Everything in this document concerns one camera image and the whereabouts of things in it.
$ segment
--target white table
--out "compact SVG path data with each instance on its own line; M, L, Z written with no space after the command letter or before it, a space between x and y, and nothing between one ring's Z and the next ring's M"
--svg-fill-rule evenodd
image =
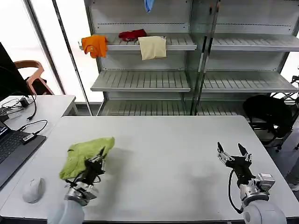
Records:
M231 171L217 158L217 142L231 155L237 143L253 154L254 174L270 173L276 183L270 201L286 217L299 216L299 203L274 162L241 116L63 117L0 211L3 217L46 219L68 188L60 180L67 149L76 142L115 137L97 199L86 207L86 221L241 220L228 200ZM32 177L46 180L36 204L22 200ZM232 198L239 207L236 177Z
M21 98L16 96L10 96L0 102L0 105L5 102L14 99ZM32 123L41 119L48 120L48 124L39 134L48 137L50 132L53 130L54 126L58 122L58 120L67 115L70 112L76 113L77 108L74 103L76 97L75 96L37 96L36 98L36 106L37 111L35 117L31 121L26 121L26 118L31 116L34 111L34 104L28 106L24 111L21 112L21 116L16 117L14 119L6 120L4 123L9 126L13 130L19 129L21 126L27 123ZM34 125L30 125L26 127L25 132L32 133L41 129L44 125L44 122L37 123ZM0 189L0 208L3 206L4 202L7 200L9 194L12 192L16 184L18 183L20 177L27 169L28 165L31 163L32 158L36 155L33 154L28 161L18 170L18 172L9 180L9 182Z

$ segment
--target cream towel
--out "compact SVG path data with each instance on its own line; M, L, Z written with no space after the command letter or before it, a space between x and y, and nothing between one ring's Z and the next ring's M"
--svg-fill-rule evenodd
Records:
M142 60L166 57L166 37L146 36L139 37Z

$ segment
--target metal shelf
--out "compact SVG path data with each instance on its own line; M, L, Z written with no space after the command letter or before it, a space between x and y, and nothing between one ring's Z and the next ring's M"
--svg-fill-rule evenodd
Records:
M274 71L208 71L203 92L298 92L298 89Z
M100 34L108 39L108 51L111 50L140 50L139 41L122 41L118 34ZM166 50L195 50L197 45L192 41L189 34L150 34L151 36L166 36Z
M292 35L215 34L211 50L299 51L299 39Z
M102 71L92 91L189 92L184 71Z
M242 101L202 101L198 107L197 115L199 116L227 116L241 115L249 119L243 110ZM254 123L264 122L260 119L253 119Z
M179 100L109 100L101 116L182 116L186 115Z

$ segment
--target shelving unit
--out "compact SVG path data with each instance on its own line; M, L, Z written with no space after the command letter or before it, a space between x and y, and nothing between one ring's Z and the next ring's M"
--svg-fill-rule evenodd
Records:
M280 75L289 52L299 52L298 3L225 0L213 24L211 51L202 59L197 115L247 118L242 108L247 98L299 91Z
M192 6L193 0L156 1L147 13L140 0L94 0L86 5L92 34L107 38L107 56L97 59L99 76L91 87L104 93L98 115L190 114L184 103L184 95L193 94L187 56L200 47L191 31ZM118 37L142 28L148 36L166 38L166 58L143 61L139 41Z
M298 9L294 0L163 0L147 13L140 0L90 1L91 34L108 40L91 87L104 92L98 115L245 116L250 96L297 92L280 73L299 52ZM118 37L142 28L166 37L166 58L142 61L139 42Z

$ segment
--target computer mouse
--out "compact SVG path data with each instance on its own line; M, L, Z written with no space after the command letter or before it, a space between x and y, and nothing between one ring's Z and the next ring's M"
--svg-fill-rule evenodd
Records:
M45 192L45 180L40 177L32 178L24 187L23 200L34 204L38 202Z

